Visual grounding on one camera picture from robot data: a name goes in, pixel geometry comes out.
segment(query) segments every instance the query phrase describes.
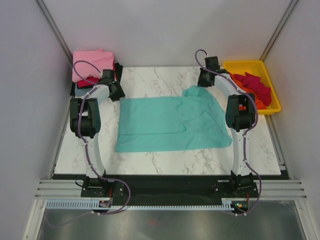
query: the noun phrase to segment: stack of clothes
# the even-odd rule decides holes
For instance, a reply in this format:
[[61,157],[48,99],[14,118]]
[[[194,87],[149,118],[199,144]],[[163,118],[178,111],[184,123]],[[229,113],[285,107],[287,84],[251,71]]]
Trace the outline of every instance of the stack of clothes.
[[245,76],[231,73],[230,76],[242,90],[254,94],[257,109],[267,109],[267,106],[271,104],[271,88],[266,87],[259,76],[247,72]]
[[[95,51],[74,51],[73,63],[79,60],[84,60],[93,64],[101,71],[101,73],[104,69],[113,70],[115,73],[114,78],[120,82],[123,66],[119,63],[115,63],[113,52],[103,51],[102,49]],[[77,63],[76,70],[82,77],[94,83],[97,83],[102,77],[94,67],[85,62]],[[92,83],[81,79],[74,70],[72,70],[72,82],[71,96],[81,97],[93,87]]]

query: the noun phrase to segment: white marble surface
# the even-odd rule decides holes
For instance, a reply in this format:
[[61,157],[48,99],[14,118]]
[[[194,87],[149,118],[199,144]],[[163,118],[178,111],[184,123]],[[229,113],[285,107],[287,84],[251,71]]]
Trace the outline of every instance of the white marble surface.
[[[129,67],[123,69],[121,86],[126,98],[181,96],[184,89],[196,85],[198,67]],[[226,109],[227,98],[216,87],[207,88]],[[233,164],[233,145],[169,152],[115,152],[120,102],[110,99],[100,106],[99,147],[107,174],[140,175],[229,175]],[[249,142],[251,166],[262,175],[280,175],[275,150],[265,117],[259,116]],[[85,174],[83,150],[68,123],[59,152],[55,174]]]

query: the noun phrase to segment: metal floor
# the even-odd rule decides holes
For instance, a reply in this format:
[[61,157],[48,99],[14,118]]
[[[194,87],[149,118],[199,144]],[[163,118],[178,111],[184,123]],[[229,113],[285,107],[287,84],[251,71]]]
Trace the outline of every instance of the metal floor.
[[[46,210],[60,224],[83,210]],[[45,223],[38,240],[305,240],[294,202],[259,202],[248,216],[219,211],[126,210],[87,215],[61,228]]]

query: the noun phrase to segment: teal cloth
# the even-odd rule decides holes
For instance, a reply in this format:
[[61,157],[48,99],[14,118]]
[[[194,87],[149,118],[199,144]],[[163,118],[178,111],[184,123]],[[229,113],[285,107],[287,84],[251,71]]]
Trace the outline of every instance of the teal cloth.
[[182,96],[121,100],[116,152],[225,148],[232,143],[225,112],[205,88]]

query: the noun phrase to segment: yellow bin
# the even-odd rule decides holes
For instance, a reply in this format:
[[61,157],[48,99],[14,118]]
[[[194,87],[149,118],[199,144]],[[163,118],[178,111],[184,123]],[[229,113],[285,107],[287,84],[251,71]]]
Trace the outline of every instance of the yellow bin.
[[270,115],[281,111],[281,106],[278,101],[276,92],[270,78],[268,76],[265,64],[260,60],[252,60],[252,61],[225,61],[223,63],[223,67],[232,74],[241,74],[245,75],[245,72],[259,76],[261,78],[261,82],[266,86],[271,88],[271,104],[267,107],[267,109],[259,109],[258,113],[262,115]]

